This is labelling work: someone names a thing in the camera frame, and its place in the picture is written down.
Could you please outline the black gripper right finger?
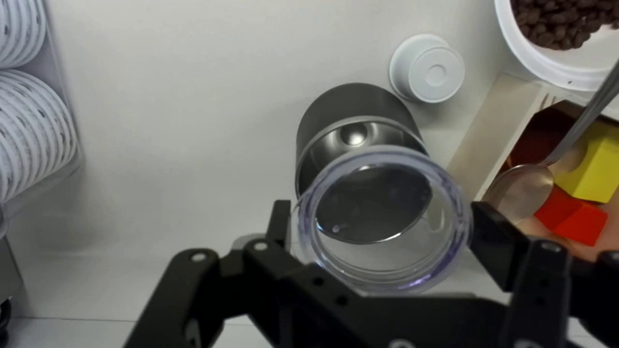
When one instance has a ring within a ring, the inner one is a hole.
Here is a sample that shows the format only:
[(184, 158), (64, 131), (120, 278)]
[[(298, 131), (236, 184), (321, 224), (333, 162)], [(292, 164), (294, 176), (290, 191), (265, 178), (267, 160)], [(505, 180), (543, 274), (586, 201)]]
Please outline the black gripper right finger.
[(485, 201), (474, 201), (472, 213), (474, 234), (470, 249), (493, 282), (503, 292), (511, 292), (530, 240)]

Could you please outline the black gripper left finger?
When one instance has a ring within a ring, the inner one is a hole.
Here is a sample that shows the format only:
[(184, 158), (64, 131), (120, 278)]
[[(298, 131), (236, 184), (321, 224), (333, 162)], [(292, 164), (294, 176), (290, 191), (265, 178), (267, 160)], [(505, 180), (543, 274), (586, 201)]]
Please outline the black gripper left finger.
[(273, 240), (282, 249), (288, 247), (290, 242), (290, 209), (292, 203), (286, 199), (277, 199), (271, 209), (267, 238)]

